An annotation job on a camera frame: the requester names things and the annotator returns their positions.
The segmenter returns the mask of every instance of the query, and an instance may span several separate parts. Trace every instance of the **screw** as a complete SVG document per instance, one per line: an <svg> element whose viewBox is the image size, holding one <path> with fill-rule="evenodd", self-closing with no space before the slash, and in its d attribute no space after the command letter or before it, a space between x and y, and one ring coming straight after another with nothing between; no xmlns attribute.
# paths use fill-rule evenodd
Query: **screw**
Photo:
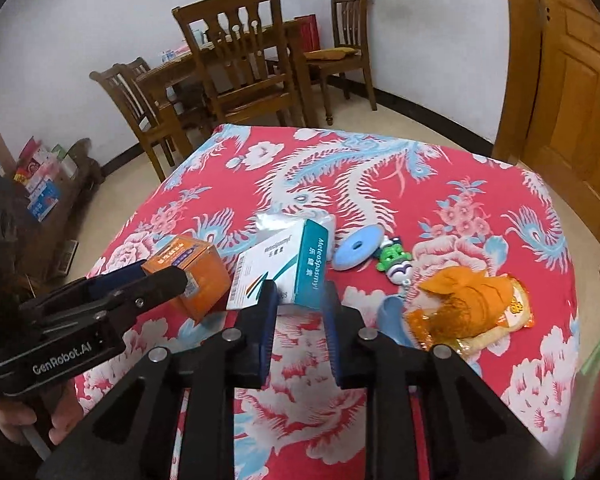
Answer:
<svg viewBox="0 0 600 480"><path fill-rule="evenodd" d="M436 345L433 347L433 355L438 359L449 359L453 351L447 345Z"/></svg>
<svg viewBox="0 0 600 480"><path fill-rule="evenodd" d="M242 332L240 332L239 328L227 328L222 332L222 339L225 341L238 341L241 336Z"/></svg>
<svg viewBox="0 0 600 480"><path fill-rule="evenodd" d="M149 351L149 361L159 363L160 361L164 361L168 354L166 348L158 346Z"/></svg>
<svg viewBox="0 0 600 480"><path fill-rule="evenodd" d="M363 341L373 341L373 339L378 337L378 329L365 326L358 330L358 337Z"/></svg>

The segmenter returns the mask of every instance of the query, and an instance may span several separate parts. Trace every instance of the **orange box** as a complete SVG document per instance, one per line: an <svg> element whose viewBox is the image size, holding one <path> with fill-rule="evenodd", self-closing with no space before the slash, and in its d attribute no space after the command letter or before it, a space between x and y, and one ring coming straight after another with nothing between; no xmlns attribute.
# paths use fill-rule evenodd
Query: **orange box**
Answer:
<svg viewBox="0 0 600 480"><path fill-rule="evenodd" d="M202 240L176 236L142 264L147 274L168 266L180 267L187 273L189 283L186 290L171 301L196 323L205 317L231 285L218 250Z"/></svg>

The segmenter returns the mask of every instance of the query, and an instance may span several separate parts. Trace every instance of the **cartoon keychain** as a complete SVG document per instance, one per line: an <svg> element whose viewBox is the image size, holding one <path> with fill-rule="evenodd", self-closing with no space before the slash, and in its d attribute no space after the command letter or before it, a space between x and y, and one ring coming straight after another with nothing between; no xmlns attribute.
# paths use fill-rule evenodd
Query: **cartoon keychain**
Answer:
<svg viewBox="0 0 600 480"><path fill-rule="evenodd" d="M409 262L413 257L404 251L399 237L389 238L385 235L373 257L378 259L376 269L384 272L390 282L409 286L413 274L413 267Z"/></svg>

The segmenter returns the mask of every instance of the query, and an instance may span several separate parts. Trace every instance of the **floral tablecloth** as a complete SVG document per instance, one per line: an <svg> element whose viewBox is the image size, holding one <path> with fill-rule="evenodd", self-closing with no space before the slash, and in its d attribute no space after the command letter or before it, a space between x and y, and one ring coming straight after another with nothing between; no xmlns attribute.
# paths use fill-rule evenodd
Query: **floral tablecloth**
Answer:
<svg viewBox="0 0 600 480"><path fill-rule="evenodd" d="M340 239L382 224L413 253L416 285L452 265L520 280L535 326L470 364L556 451L576 370L578 317L560 221L535 173L414 140L227 124L138 208L89 276L147 258L182 233L213 242L232 269L254 244L254 213L265 209L327 210L337 216ZM368 326L381 301L398 293L373 266L329 269L326 277ZM423 300L414 286L405 309ZM191 348L232 319L218 312L194 327L169 304L153 309L125 335L124 354L77 378L80 403L90 409L153 346ZM363 477L365 394L336 386L319 314L278 317L266 389L237 390L235 399L236 478Z"/></svg>

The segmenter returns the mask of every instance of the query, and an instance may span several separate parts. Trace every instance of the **orange cloth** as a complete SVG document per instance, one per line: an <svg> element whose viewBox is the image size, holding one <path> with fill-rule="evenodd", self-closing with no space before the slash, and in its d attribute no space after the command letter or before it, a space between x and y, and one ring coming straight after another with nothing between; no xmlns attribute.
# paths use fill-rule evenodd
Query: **orange cloth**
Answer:
<svg viewBox="0 0 600 480"><path fill-rule="evenodd" d="M420 288L444 296L435 313L416 309L407 314L413 335L427 348L433 344L475 337L495 327L513 298L513 286L506 276L491 278L484 270L445 267Z"/></svg>

